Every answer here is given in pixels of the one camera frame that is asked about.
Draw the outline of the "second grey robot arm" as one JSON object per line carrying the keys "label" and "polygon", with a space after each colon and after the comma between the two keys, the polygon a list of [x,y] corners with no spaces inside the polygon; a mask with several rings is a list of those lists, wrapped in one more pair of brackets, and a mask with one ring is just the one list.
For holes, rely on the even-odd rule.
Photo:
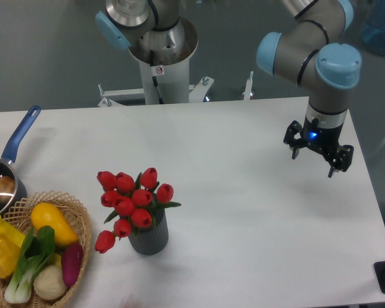
{"label": "second grey robot arm", "polygon": [[101,34],[121,51],[150,31],[174,28],[178,20],[178,1],[106,1],[105,11],[95,16]]}

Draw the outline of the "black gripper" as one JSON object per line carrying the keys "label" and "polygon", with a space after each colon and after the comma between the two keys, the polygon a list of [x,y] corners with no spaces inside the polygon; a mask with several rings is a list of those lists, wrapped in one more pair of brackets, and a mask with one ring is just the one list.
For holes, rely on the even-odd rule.
{"label": "black gripper", "polygon": [[307,148],[327,157],[329,178],[336,172],[346,172],[352,163],[354,147],[339,144],[345,118],[345,111],[339,114],[307,111],[304,127],[298,121],[293,121],[287,127],[283,140],[292,151],[291,158],[296,159],[300,149]]}

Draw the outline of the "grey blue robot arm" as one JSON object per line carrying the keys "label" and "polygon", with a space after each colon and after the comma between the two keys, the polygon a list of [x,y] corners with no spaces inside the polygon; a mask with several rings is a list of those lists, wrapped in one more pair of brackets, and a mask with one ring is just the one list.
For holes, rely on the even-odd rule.
{"label": "grey blue robot arm", "polygon": [[279,76],[309,91],[303,123],[293,121],[284,144],[296,158],[302,148],[329,164],[329,175],[345,172],[354,147],[341,145],[345,118],[360,79],[362,58],[356,48],[337,39],[354,18],[350,1],[283,1],[297,25],[287,33],[271,32],[260,42],[256,62],[272,76]]}

